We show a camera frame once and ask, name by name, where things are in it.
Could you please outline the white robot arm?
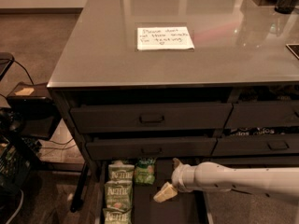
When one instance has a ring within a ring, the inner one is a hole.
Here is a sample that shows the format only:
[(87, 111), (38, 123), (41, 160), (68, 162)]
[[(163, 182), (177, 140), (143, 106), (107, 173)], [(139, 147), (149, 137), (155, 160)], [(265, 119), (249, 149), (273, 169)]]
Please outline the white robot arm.
[(205, 161), (190, 166), (174, 158), (171, 182), (154, 195), (156, 203), (174, 198), (179, 192), (238, 191), (262, 195), (295, 206), (299, 204), (299, 168), (229, 168)]

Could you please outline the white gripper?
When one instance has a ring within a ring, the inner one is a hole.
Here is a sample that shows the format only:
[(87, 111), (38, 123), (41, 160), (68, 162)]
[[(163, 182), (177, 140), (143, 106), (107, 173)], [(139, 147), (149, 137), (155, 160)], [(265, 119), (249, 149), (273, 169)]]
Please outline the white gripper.
[(154, 195), (156, 203), (163, 203), (174, 198), (180, 192), (192, 192), (196, 188), (194, 182), (195, 166), (182, 163), (178, 158), (173, 159), (174, 171), (171, 175), (172, 184), (166, 182)]

